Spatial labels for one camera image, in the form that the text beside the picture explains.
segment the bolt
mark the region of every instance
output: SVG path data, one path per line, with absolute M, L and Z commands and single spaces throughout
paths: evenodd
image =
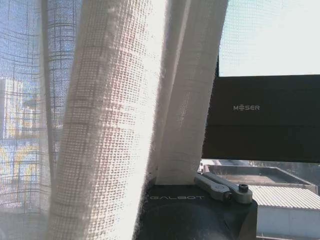
M 240 193 L 247 193 L 249 190 L 249 187 L 247 184 L 239 184 L 239 192 Z

